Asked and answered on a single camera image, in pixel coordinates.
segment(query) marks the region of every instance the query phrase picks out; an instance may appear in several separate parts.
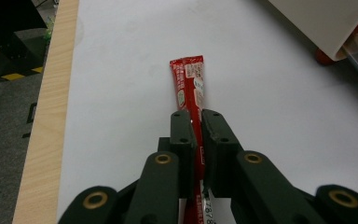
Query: white paper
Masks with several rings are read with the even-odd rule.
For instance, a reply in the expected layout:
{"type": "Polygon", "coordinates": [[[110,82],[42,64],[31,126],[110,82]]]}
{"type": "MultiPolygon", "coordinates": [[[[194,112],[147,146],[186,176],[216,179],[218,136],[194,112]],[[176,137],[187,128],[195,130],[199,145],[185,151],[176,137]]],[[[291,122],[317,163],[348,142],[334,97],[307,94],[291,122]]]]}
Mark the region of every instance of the white paper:
{"type": "MultiPolygon", "coordinates": [[[[80,1],[57,218],[82,190],[139,178],[176,110],[169,61],[203,55],[206,108],[291,183],[358,191],[358,76],[257,0],[80,1]]],[[[228,200],[217,223],[234,223],[228,200]]]]}

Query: packet's sealed end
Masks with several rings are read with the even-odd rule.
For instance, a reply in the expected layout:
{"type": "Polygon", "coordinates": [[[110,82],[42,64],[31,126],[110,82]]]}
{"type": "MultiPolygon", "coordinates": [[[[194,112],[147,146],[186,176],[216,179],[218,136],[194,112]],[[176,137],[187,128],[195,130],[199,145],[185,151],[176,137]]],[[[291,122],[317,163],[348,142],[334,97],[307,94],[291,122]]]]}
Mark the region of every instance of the packet's sealed end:
{"type": "Polygon", "coordinates": [[[200,125],[200,115],[204,102],[203,57],[195,56],[173,60],[170,61],[170,67],[175,84],[177,107],[179,110],[186,109],[189,111],[194,134],[198,142],[194,164],[196,176],[195,195],[193,201],[187,201],[186,203],[184,223],[214,223],[212,207],[208,207],[208,211],[206,211],[202,206],[203,204],[211,204],[209,197],[202,193],[202,179],[205,169],[200,125]]]}

